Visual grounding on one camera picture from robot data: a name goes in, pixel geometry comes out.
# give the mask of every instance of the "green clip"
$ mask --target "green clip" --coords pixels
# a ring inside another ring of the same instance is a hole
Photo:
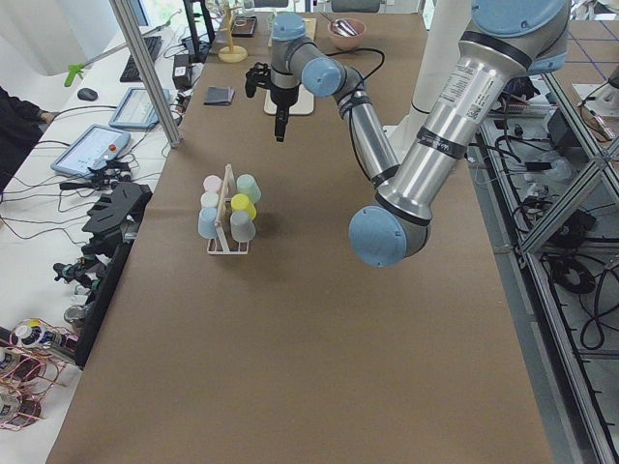
[[[78,75],[80,78],[83,76],[83,69],[86,65],[69,65],[69,74],[65,79],[65,87],[71,87],[74,83],[75,76]]]

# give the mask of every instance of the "bowl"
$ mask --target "bowl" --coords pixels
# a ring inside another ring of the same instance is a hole
[[[357,48],[361,44],[361,40],[366,33],[366,25],[364,24],[364,22],[360,21],[359,19],[353,19],[351,17],[338,18],[337,20],[347,21],[348,24],[350,24],[350,26],[355,31],[357,31],[357,35],[345,37],[342,34],[338,34],[337,32],[334,32],[334,30],[336,29],[335,24],[333,22],[330,22],[327,25],[327,31],[329,32],[329,39],[331,39],[333,45],[335,45],[336,48],[341,51],[348,51]]]

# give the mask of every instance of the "keyboard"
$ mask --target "keyboard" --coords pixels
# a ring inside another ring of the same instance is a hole
[[[162,36],[149,36],[144,38],[144,42],[146,42],[146,47],[148,48],[148,52],[151,55],[153,62],[157,60],[157,55],[159,54],[159,50],[162,48]],[[135,65],[135,60],[132,56],[127,60],[127,66],[125,66],[125,70],[120,75],[121,82],[139,82],[141,79],[139,78],[139,70]]]

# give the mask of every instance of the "brown table surface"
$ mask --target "brown table surface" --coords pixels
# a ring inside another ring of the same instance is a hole
[[[418,15],[361,16],[387,61],[368,89],[383,124],[408,111]],[[372,198],[331,99],[283,144],[244,74],[211,59],[48,459],[70,463],[549,463],[536,402],[466,165],[427,247],[364,265],[348,222]],[[318,18],[316,41],[334,51]],[[368,72],[378,56],[341,57]],[[237,90],[203,106],[209,85]],[[252,173],[263,199],[247,256],[210,256],[202,180]]]

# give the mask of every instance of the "plastic cup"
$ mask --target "plastic cup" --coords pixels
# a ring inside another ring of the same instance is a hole
[[[232,207],[233,212],[246,211],[250,215],[251,220],[254,220],[257,215],[255,206],[253,206],[250,198],[244,193],[234,195],[230,200],[230,207]]]
[[[200,196],[200,204],[202,208],[217,208],[220,203],[220,196],[213,191],[205,191]]]
[[[208,176],[204,179],[204,191],[218,193],[221,190],[222,180],[218,176]]]
[[[217,229],[215,228],[215,218],[217,217],[217,208],[202,208],[197,219],[197,233],[205,239],[217,238]]]
[[[230,216],[230,233],[240,244],[249,242],[255,237],[255,225],[247,211],[235,211]]]
[[[254,205],[260,201],[260,197],[262,196],[260,187],[251,174],[239,176],[236,180],[236,189],[239,193],[247,195]]]

